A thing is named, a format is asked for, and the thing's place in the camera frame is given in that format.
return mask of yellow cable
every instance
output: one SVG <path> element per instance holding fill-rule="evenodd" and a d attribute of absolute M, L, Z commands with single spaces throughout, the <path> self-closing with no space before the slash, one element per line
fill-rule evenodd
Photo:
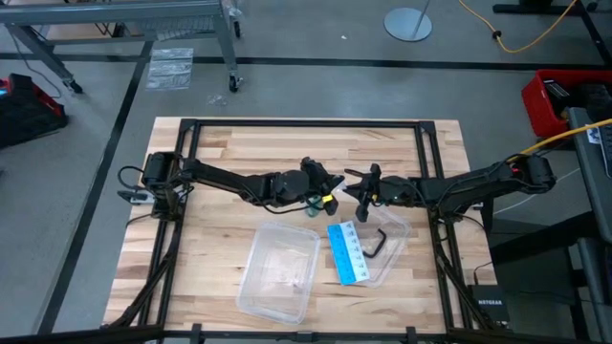
<path fill-rule="evenodd" d="M 529 154 L 529 153 L 535 151 L 536 149 L 538 149 L 538 148 L 540 148 L 542 146 L 547 145 L 548 143 L 550 143 L 552 141 L 563 139 L 563 138 L 566 138 L 568 136 L 572 136 L 572 135 L 575 135 L 577 133 L 581 133 L 581 132 L 586 131 L 588 129 L 601 127 L 601 126 L 607 125 L 607 124 L 612 124 L 612 118 L 611 119 L 602 120 L 602 121 L 599 121 L 599 122 L 596 122 L 596 123 L 593 123 L 593 124 L 585 125 L 583 127 L 577 128 L 577 129 L 569 130 L 569 131 L 566 131 L 565 133 L 561 133 L 559 135 L 555 135 L 555 136 L 553 136 L 551 138 L 548 138 L 548 139 L 546 139 L 546 140 L 544 140 L 542 142 L 538 142 L 538 143 L 534 144 L 533 146 L 531 146 L 531 147 L 523 150 L 522 152 L 520 152 L 520 154 Z"/>
<path fill-rule="evenodd" d="M 497 37 L 495 38 L 495 40 L 497 41 L 497 43 L 499 43 L 499 46 L 501 47 L 501 49 L 504 50 L 504 52 L 509 53 L 509 54 L 518 54 L 521 53 L 523 51 L 528 50 L 529 48 L 533 47 L 535 44 L 537 44 L 537 42 L 539 42 L 542 38 L 544 38 L 548 33 L 550 33 L 557 25 L 558 23 L 561 22 L 561 20 L 563 20 L 563 18 L 565 17 L 565 15 L 567 15 L 567 13 L 574 7 L 574 5 L 578 2 L 578 0 L 574 0 L 572 1 L 572 3 L 567 7 L 567 9 L 565 9 L 565 11 L 563 12 L 563 14 L 557 19 L 557 21 L 551 25 L 550 28 L 548 28 L 548 30 L 546 30 L 543 34 L 541 34 L 538 38 L 536 38 L 533 42 L 529 43 L 528 45 L 524 46 L 523 48 L 519 48 L 519 49 L 515 49 L 515 50 L 511 50 L 506 48 L 506 46 L 504 45 L 504 42 L 502 42 L 501 37 Z M 463 0 L 459 0 L 459 3 L 461 4 L 461 6 L 463 6 L 466 10 L 468 10 L 471 14 L 475 15 L 478 19 L 482 20 L 485 24 L 487 24 L 487 26 L 489 27 L 489 29 L 491 29 L 492 32 L 496 32 L 497 30 L 495 29 L 495 27 L 489 22 L 489 20 L 485 19 L 485 17 L 483 17 L 482 15 L 476 13 L 474 10 L 472 10 L 471 8 L 468 7 L 468 5 L 466 5 Z"/>

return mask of red bin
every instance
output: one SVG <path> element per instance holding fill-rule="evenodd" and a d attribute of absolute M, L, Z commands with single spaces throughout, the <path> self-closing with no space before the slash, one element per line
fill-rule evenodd
<path fill-rule="evenodd" d="M 567 131 L 567 120 L 558 118 L 553 111 L 544 80 L 552 79 L 570 92 L 574 86 L 584 82 L 607 82 L 612 84 L 612 71 L 557 71 L 541 70 L 535 72 L 534 79 L 522 91 L 523 102 L 527 108 L 534 133 L 541 138 Z"/>

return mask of round base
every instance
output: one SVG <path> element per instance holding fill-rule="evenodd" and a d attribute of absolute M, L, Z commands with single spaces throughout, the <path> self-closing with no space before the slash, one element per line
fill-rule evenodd
<path fill-rule="evenodd" d="M 425 39 L 431 33 L 431 20 L 427 15 L 423 16 L 421 26 L 414 32 L 421 11 L 414 9 L 395 9 L 384 18 L 384 28 L 390 35 L 406 42 L 416 42 Z"/>

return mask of metal cart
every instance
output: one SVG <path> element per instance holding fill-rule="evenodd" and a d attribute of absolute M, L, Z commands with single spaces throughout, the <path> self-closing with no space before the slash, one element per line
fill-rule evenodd
<path fill-rule="evenodd" d="M 146 0 L 129 2 L 79 2 L 56 5 L 4 5 L 0 2 L 0 23 L 32 51 L 64 85 L 82 93 L 74 76 L 53 53 L 58 44 L 114 43 L 166 39 L 217 37 L 229 70 L 229 90 L 238 91 L 236 55 L 231 23 L 240 37 L 237 17 L 224 11 L 221 0 Z M 100 38 L 47 39 L 33 26 L 58 24 L 96 25 Z"/>

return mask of plastic lid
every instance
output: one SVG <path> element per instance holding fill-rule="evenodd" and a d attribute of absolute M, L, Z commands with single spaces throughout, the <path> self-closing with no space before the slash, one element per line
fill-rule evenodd
<path fill-rule="evenodd" d="M 236 305 L 284 324 L 306 315 L 320 238 L 309 229 L 265 223 L 257 229 Z"/>

